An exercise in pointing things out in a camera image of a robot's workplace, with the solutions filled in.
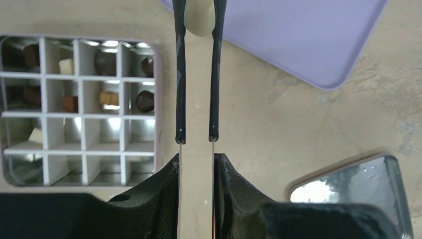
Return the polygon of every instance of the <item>metal blade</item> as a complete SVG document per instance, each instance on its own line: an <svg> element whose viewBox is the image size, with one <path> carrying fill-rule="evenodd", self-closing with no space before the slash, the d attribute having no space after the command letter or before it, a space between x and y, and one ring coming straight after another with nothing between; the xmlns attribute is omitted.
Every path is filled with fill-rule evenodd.
<svg viewBox="0 0 422 239"><path fill-rule="evenodd" d="M181 208L182 208L182 144L179 144L179 207L177 211L177 238L181 239L180 236L180 224L182 221L181 217Z"/></svg>
<svg viewBox="0 0 422 239"><path fill-rule="evenodd" d="M212 140L212 239L215 239L215 207L214 207L214 143Z"/></svg>

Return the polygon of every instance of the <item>purple tray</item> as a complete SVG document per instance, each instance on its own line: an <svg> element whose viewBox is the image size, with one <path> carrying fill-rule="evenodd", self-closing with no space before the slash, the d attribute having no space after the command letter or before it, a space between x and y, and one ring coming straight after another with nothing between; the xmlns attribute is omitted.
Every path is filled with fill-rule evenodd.
<svg viewBox="0 0 422 239"><path fill-rule="evenodd" d="M173 10L172 0L160 0ZM224 38L323 90L349 77L388 0L228 0Z"/></svg>

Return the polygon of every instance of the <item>tweezers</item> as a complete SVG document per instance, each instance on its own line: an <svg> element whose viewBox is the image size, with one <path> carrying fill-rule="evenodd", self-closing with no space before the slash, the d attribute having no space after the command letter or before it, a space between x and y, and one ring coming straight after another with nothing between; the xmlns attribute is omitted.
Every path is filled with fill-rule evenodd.
<svg viewBox="0 0 422 239"><path fill-rule="evenodd" d="M223 37L224 14L226 0L213 0L215 8L215 28L212 31L214 39L211 65L211 95L210 95L210 122L208 141L212 142L212 175L214 176L214 143L218 140L218 110L219 110L219 82L221 42ZM174 23L176 30L176 143L179 144L179 169L182 169L182 145L186 144L186 59L184 24L186 0L173 0ZM212 202L212 232L214 234L214 201Z"/></svg>

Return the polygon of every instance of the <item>beige countertop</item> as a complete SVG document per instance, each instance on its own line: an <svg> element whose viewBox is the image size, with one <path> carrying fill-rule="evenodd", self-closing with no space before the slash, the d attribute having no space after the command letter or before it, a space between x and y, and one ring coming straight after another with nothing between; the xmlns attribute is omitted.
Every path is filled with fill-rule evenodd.
<svg viewBox="0 0 422 239"><path fill-rule="evenodd" d="M220 140L236 169L273 199L288 185L342 160L378 152L399 159L415 238L422 238L422 1L390 0L353 74L340 89L313 88L224 42ZM0 33L144 39L164 60L165 159L174 142L174 20L158 0L1 0ZM208 142L212 38L186 36L187 144L182 180L182 238L211 234ZM15 189L0 184L1 191ZM123 190L97 192L108 199Z"/></svg>

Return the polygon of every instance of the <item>screw hole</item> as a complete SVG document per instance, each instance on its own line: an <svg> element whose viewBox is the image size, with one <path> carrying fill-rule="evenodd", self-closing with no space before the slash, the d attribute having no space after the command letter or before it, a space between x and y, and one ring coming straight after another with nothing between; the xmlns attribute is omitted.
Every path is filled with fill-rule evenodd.
<svg viewBox="0 0 422 239"><path fill-rule="evenodd" d="M128 194L119 194L110 199L110 202L123 202L130 199Z"/></svg>

